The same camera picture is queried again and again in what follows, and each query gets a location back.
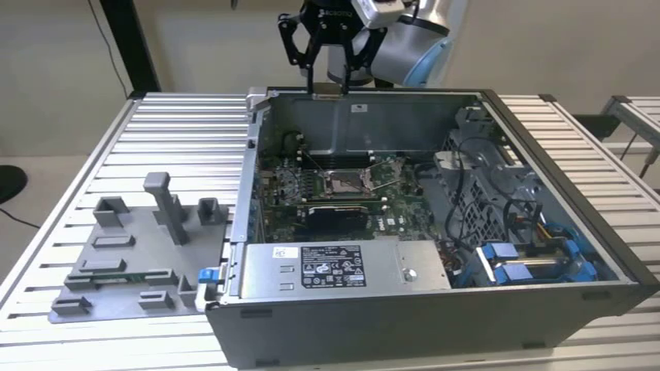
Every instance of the black pole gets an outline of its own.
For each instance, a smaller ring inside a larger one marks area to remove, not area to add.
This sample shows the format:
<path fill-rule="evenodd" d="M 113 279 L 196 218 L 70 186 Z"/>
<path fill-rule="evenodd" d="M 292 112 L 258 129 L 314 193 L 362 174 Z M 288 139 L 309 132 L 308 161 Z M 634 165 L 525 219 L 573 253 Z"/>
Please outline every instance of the black pole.
<path fill-rule="evenodd" d="M 100 0 L 133 92 L 161 91 L 133 0 Z"/>

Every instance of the gray fixture block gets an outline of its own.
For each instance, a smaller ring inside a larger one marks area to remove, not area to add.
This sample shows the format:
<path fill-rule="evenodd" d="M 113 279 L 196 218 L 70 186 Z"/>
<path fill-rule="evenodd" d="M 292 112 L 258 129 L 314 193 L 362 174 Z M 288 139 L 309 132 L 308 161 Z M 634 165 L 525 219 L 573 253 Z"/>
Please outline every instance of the gray fixture block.
<path fill-rule="evenodd" d="M 97 248 L 108 247 L 130 247 L 134 245 L 133 236 L 125 234 L 122 236 L 100 236 L 92 242 L 92 246 Z"/>
<path fill-rule="evenodd" d="M 125 269 L 124 259 L 114 260 L 85 260 L 78 271 L 84 273 L 122 272 Z"/>
<path fill-rule="evenodd" d="M 149 172 L 144 179 L 144 191 L 150 193 L 161 212 L 158 219 L 165 222 L 166 231 L 177 245 L 185 245 L 189 236 L 185 233 L 184 224 L 180 220 L 181 207 L 169 194 L 169 174 L 166 172 Z"/>
<path fill-rule="evenodd" d="M 102 228 L 121 227 L 117 214 L 128 213 L 124 200 L 118 196 L 101 197 L 92 214 Z"/>
<path fill-rule="evenodd" d="M 157 285 L 176 285 L 178 283 L 178 277 L 172 269 L 152 269 L 145 274 L 145 281 L 149 286 Z"/>
<path fill-rule="evenodd" d="M 174 306 L 174 302 L 166 291 L 142 291 L 137 304 L 141 309 L 168 309 Z"/>
<path fill-rule="evenodd" d="M 96 284 L 92 281 L 92 274 L 69 274 L 64 279 L 64 286 L 70 291 L 96 289 Z"/>
<path fill-rule="evenodd" d="M 61 306 L 53 305 L 48 317 L 50 322 L 198 313 L 194 308 L 193 283 L 200 269 L 220 263 L 228 220 L 226 207 L 214 207 L 213 201 L 204 201 L 200 205 L 204 205 L 201 212 L 196 205 L 184 206 L 174 214 L 189 237 L 184 246 L 172 240 L 166 224 L 158 226 L 153 216 L 153 212 L 160 210 L 157 207 L 130 207 L 128 213 L 117 213 L 121 227 L 101 227 L 98 224 L 93 227 L 60 293 L 61 300 L 84 296 L 93 306 L 78 305 L 77 309 L 60 310 Z M 210 218 L 200 219 L 200 215 L 208 216 L 209 210 Z M 149 304 L 144 304 L 148 307 L 144 310 L 140 293 L 157 291 L 166 293 L 161 300 L 166 305 L 156 308 L 157 304 L 152 304 L 152 301 L 157 300 L 150 300 L 146 301 Z M 68 304 L 65 308 L 74 307 L 68 302 L 62 304 Z"/>
<path fill-rule="evenodd" d="M 202 226 L 216 226 L 226 223 L 224 219 L 229 215 L 226 205 L 220 205 L 217 199 L 200 199 L 197 203 L 197 216 Z"/>
<path fill-rule="evenodd" d="M 184 302 L 186 307 L 194 307 L 194 298 L 197 297 L 197 290 L 190 286 L 188 278 L 181 277 L 178 282 L 178 287 L 176 288 L 176 293 Z"/>
<path fill-rule="evenodd" d="M 52 310 L 58 315 L 86 315 L 92 306 L 84 296 L 77 298 L 57 298 L 52 303 Z"/>

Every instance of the blue plastic clip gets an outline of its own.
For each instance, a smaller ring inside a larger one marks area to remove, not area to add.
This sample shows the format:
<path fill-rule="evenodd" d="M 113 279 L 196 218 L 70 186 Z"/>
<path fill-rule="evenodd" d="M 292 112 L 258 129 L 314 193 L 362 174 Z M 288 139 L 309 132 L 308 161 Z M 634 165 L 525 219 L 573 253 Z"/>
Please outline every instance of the blue plastic clip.
<path fill-rule="evenodd" d="M 204 268 L 198 271 L 197 283 L 200 284 L 216 284 L 220 281 L 220 269 Z"/>

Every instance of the white wall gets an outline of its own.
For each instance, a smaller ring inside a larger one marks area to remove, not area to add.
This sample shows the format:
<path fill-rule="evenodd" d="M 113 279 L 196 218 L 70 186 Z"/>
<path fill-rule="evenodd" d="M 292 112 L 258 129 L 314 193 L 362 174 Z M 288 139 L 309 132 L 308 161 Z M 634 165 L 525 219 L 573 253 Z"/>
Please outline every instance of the white wall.
<path fill-rule="evenodd" d="M 570 112 L 660 95 L 658 0 L 470 0 L 444 81 L 553 94 Z"/>
<path fill-rule="evenodd" d="M 136 0 L 162 88 L 302 85 L 276 31 L 300 3 Z M 578 112 L 610 94 L 658 95 L 657 14 L 657 0 L 470 0 L 446 85 L 556 94 Z M 0 155 L 90 151 L 122 97 L 86 2 L 0 0 L 0 35 Z"/>
<path fill-rule="evenodd" d="M 122 101 L 86 2 L 0 0 L 0 155 L 85 153 Z"/>

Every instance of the floor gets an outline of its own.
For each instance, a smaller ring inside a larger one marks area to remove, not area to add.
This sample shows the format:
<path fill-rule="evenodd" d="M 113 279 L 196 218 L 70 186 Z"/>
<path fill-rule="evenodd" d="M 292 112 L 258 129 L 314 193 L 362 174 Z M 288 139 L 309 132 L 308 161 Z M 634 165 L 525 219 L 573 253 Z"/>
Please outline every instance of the floor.
<path fill-rule="evenodd" d="M 21 167 L 29 178 L 24 191 L 1 207 L 16 218 L 41 225 L 85 159 L 86 156 L 0 158 L 0 164 Z M 12 270 L 34 233 L 34 228 L 0 214 L 0 282 Z"/>

